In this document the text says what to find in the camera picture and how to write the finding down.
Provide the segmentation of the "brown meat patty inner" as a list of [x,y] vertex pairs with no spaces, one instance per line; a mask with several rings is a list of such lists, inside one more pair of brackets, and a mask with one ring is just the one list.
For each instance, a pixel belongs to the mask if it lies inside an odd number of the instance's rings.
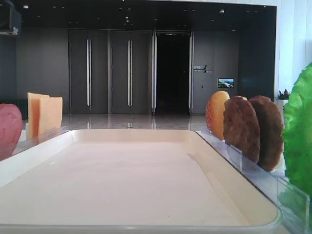
[[253,106],[242,96],[231,97],[224,106],[225,143],[240,149],[243,156],[257,163],[260,152],[260,128]]

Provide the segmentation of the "brown meat patty outer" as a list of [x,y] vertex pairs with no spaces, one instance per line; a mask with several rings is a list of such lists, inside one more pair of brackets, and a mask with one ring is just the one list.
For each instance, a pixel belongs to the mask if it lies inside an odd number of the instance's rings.
[[258,166],[272,171],[279,164],[283,149],[283,116],[279,107],[269,97],[255,96],[249,99],[260,128],[260,153]]

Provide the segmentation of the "left clear long rail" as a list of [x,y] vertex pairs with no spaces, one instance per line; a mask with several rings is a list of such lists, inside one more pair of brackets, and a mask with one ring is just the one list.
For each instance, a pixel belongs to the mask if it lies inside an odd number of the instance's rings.
[[53,139],[57,136],[60,136],[61,134],[67,132],[68,129],[66,126],[57,128],[57,129],[51,129],[49,131],[47,131],[46,133],[42,134],[42,135],[38,135],[34,138],[28,138],[28,127],[26,127],[26,129],[22,130],[19,141],[17,143],[17,146],[15,148],[15,150],[13,151],[13,156],[21,153],[25,150],[28,150],[34,146],[37,146],[47,140]]

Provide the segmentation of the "right clear long rail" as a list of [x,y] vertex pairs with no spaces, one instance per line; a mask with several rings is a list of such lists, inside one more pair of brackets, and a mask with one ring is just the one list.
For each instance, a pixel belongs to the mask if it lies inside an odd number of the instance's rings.
[[206,127],[197,133],[280,208],[286,233],[312,232],[312,199],[289,182],[282,168],[266,172],[244,157],[239,149],[215,137]]

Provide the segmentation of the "front cheese slice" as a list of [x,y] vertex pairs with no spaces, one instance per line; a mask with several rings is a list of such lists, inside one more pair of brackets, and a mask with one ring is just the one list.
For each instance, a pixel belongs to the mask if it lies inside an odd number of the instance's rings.
[[62,97],[45,97],[39,99],[39,133],[43,135],[52,129],[61,127]]

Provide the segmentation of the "golden bun slice inner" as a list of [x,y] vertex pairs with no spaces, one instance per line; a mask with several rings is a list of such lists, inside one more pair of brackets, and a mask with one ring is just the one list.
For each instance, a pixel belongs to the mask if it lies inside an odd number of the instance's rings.
[[206,107],[207,128],[220,140],[224,140],[224,104],[229,98],[229,94],[225,91],[215,92]]

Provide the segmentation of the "brown meat patty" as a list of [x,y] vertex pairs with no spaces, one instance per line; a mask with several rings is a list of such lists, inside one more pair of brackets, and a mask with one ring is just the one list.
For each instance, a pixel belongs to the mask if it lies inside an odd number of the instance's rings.
[[225,143],[240,149],[243,156],[257,163],[260,152],[260,128],[253,106],[242,96],[231,97],[224,106]]
[[279,107],[269,97],[255,96],[249,99],[260,128],[260,153],[258,166],[272,171],[279,164],[283,149],[283,116]]

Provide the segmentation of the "back cheese slice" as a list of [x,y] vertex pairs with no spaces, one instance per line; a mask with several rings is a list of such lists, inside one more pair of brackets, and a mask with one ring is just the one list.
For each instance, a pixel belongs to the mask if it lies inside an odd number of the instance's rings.
[[49,95],[27,93],[28,100],[28,138],[38,136],[39,132],[39,101],[41,98],[49,98]]

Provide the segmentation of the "black overhead device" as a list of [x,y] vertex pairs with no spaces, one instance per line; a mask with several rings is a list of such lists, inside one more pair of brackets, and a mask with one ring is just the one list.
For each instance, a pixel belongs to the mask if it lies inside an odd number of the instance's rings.
[[21,32],[21,14],[10,0],[0,0],[0,34],[19,35]]

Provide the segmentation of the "green lettuce leaf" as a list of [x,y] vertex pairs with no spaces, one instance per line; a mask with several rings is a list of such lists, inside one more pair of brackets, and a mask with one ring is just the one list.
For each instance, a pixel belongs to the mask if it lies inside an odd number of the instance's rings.
[[295,187],[312,196],[312,65],[295,82],[284,107],[284,159],[286,177]]

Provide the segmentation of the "cheese slice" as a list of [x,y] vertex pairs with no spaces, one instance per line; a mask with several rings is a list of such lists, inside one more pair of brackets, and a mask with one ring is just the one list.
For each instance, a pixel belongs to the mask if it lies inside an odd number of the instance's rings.
[[28,100],[28,138],[38,136],[39,132],[39,101],[41,98],[49,98],[49,95],[27,93]]
[[62,97],[45,97],[39,99],[39,133],[43,135],[52,129],[61,127]]

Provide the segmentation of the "small wall display screen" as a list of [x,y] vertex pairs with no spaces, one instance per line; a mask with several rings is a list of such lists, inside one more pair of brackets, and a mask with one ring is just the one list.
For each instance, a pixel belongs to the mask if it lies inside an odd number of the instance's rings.
[[234,79],[233,78],[219,78],[218,79],[218,88],[232,89],[233,87],[234,87]]

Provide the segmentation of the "clear long rail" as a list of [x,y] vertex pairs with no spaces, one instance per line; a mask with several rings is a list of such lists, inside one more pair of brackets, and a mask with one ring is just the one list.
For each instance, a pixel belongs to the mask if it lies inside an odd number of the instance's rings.
[[282,168],[266,172],[244,157],[239,149],[215,137],[206,127],[197,133],[280,208],[286,233],[312,232],[312,199],[289,182]]
[[53,139],[57,136],[60,136],[61,134],[67,132],[68,129],[66,126],[57,128],[57,129],[51,129],[49,131],[47,131],[46,133],[42,134],[42,135],[38,135],[34,138],[28,138],[28,127],[26,127],[26,129],[22,130],[19,141],[17,143],[17,146],[15,148],[15,150],[13,151],[13,156],[21,153],[25,150],[28,150],[34,146],[37,146],[47,140]]

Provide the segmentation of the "potted plant with flowers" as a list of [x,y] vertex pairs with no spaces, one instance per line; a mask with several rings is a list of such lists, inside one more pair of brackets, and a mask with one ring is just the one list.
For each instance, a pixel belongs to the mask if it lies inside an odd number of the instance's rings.
[[288,92],[287,89],[285,89],[283,92],[279,91],[279,94],[277,96],[278,100],[288,100],[290,96],[290,93]]

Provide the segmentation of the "white rectangular tray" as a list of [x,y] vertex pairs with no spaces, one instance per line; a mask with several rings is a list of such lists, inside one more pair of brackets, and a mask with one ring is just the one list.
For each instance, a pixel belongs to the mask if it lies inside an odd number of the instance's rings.
[[188,130],[73,130],[0,164],[3,234],[271,234],[281,220]]

